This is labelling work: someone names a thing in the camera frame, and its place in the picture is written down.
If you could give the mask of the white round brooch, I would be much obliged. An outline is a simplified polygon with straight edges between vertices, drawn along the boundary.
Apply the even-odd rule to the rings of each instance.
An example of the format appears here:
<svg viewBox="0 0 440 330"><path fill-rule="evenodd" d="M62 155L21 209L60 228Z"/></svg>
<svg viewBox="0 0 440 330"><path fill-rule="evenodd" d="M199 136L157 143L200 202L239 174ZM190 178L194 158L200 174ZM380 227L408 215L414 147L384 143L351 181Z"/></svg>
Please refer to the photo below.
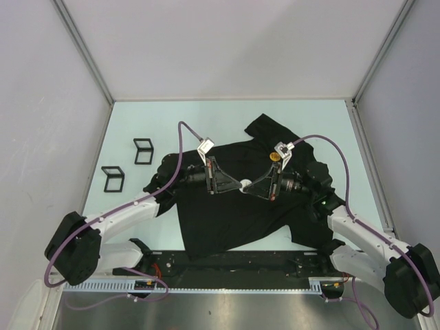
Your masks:
<svg viewBox="0 0 440 330"><path fill-rule="evenodd" d="M240 181L241 187L240 187L239 190L240 190L242 193L244 193L244 192L245 192L244 189L245 189L247 186L249 186L251 183L252 183L252 181L251 181L250 179L242 179L242 180Z"/></svg>

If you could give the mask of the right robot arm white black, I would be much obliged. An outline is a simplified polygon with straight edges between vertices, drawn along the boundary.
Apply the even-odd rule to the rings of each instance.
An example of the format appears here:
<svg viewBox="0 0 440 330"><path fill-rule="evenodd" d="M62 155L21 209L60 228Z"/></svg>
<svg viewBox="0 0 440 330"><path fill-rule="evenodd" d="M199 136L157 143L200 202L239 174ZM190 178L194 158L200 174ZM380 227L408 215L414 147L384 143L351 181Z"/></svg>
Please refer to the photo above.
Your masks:
<svg viewBox="0 0 440 330"><path fill-rule="evenodd" d="M369 225L348 209L336 195L327 165L312 162L304 176L288 174L275 162L255 181L241 181L245 194L275 201L280 193L302 193L309 199L312 221L325 224L348 239L354 247L339 240L326 246L317 258L318 270L325 276L345 272L376 288L391 307L405 318L433 313L439 298L439 270L431 251L418 243L411 246Z"/></svg>

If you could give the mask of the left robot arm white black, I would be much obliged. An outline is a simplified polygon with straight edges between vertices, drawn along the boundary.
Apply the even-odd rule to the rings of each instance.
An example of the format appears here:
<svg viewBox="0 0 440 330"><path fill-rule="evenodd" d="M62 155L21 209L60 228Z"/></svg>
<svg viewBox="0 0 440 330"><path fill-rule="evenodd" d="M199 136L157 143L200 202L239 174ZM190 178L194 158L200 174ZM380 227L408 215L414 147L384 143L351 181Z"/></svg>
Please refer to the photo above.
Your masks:
<svg viewBox="0 0 440 330"><path fill-rule="evenodd" d="M66 214L49 241L44 255L49 261L44 281L56 269L63 281L79 285L96 273L130 268L147 273L152 266L147 246L139 239L113 243L111 239L137 224L154 219L173 205L173 193L180 188L202 186L208 193L226 193L242 187L240 181L221 170L213 157L184 166L178 155L165 157L151 182L135 199L113 210L82 216Z"/></svg>

